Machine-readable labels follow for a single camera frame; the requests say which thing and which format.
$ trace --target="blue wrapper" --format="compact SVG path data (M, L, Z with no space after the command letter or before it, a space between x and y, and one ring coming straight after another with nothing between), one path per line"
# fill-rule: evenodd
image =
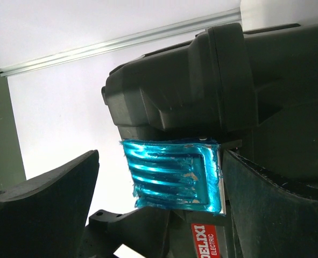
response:
M220 145L213 140L122 142L136 207L224 214Z

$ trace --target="red label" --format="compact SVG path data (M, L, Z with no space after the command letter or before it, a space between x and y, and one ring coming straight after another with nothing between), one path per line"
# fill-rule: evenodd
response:
M214 225L191 224L198 258L221 258Z

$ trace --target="red sticker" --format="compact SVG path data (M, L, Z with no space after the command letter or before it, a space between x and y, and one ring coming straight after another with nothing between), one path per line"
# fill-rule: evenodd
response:
M198 258L221 258L214 225L191 224Z

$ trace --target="ridged blue surface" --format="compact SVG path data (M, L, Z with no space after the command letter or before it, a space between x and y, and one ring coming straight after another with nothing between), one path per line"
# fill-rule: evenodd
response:
M220 168L215 141L122 142L134 182L136 207L219 214Z

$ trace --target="aluminum strip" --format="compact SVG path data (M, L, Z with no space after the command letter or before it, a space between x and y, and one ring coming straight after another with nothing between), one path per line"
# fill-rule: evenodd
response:
M160 28L155 28L149 31L128 35L87 47L81 47L74 50L45 56L43 58L38 58L29 62L16 64L14 66L0 68L0 75L4 77L21 74L28 71L34 71L50 66L59 65L62 63L88 58L90 56L108 53L126 47L136 46L150 41L164 39L192 31L202 30L204 28L212 27L215 25L236 22L241 22L240 8L236 8L226 12L220 12L214 15L203 16L200 18L167 25Z

